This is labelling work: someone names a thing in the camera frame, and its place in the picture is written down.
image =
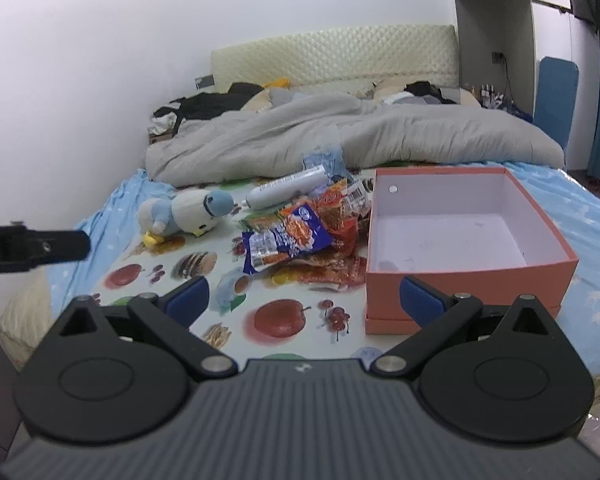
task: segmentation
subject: cable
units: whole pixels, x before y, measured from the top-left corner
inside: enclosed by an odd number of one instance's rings
[[[513,89],[511,88],[511,81],[509,79],[509,63],[507,63],[507,56],[502,54],[502,60],[504,61],[504,70],[507,75],[507,84],[504,87],[504,97],[507,97],[507,86],[509,87],[509,95],[511,96],[511,101],[515,102],[516,100],[513,98]]]

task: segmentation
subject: apple print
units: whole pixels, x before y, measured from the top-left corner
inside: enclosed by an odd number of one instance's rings
[[[302,303],[296,300],[275,300],[261,306],[253,316],[258,332],[275,338],[295,336],[306,325]]]
[[[120,288],[133,283],[142,272],[139,264],[129,264],[109,273],[104,281],[104,286],[110,289]]]

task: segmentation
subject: wall outlet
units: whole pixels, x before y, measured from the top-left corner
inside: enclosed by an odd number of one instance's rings
[[[214,77],[212,75],[203,75],[202,77],[196,78],[196,88],[198,90],[202,88],[207,88],[209,86],[214,86],[216,82],[214,81]]]

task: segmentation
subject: plush toy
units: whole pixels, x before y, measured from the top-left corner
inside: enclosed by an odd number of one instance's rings
[[[226,191],[191,189],[173,199],[150,198],[138,208],[138,223],[145,245],[155,245],[179,231],[202,236],[234,208]]]

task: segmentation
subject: quilted headboard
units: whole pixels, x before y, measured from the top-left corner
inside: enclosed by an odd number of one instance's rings
[[[280,77],[308,93],[355,92],[391,76],[457,87],[458,39],[453,25],[334,28],[214,50],[211,69],[220,92]]]

